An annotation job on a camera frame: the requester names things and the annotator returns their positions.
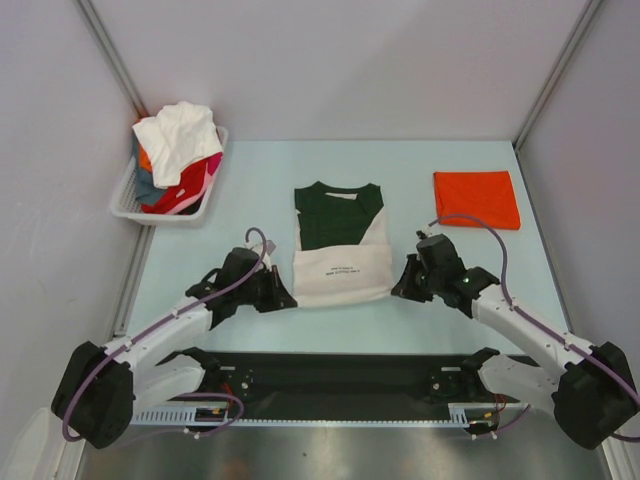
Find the cream and green t shirt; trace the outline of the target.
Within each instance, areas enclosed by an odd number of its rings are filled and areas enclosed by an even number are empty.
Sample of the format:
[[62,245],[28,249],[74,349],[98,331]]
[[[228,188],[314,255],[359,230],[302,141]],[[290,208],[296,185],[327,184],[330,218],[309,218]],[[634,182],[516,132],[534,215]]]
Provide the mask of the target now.
[[294,190],[294,299],[301,308],[359,304],[390,295],[392,249],[381,187],[316,182]]

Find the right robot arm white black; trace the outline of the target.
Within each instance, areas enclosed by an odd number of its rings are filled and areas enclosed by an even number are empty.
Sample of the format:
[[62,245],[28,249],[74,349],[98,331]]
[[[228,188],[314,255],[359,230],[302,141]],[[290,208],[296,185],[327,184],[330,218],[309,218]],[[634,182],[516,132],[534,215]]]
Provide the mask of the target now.
[[593,450],[639,412],[639,394],[624,352],[597,346],[525,312],[504,280],[468,268],[443,234],[419,232],[414,253],[392,295],[420,303],[439,298],[466,317],[507,338],[530,358],[518,362],[484,348],[461,376],[463,393],[484,401],[498,393],[552,416],[579,446]]

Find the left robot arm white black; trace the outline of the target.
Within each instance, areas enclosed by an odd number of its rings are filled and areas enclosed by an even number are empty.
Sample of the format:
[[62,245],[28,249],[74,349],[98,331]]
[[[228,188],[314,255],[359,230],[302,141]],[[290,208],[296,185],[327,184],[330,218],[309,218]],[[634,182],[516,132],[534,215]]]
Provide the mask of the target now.
[[79,345],[51,404],[63,438],[105,448],[141,411],[182,395],[214,397],[221,387],[219,366],[195,348],[196,338],[241,306],[269,313],[297,305],[271,262],[273,249],[272,242],[235,247],[222,267],[189,287],[152,325],[102,346]]

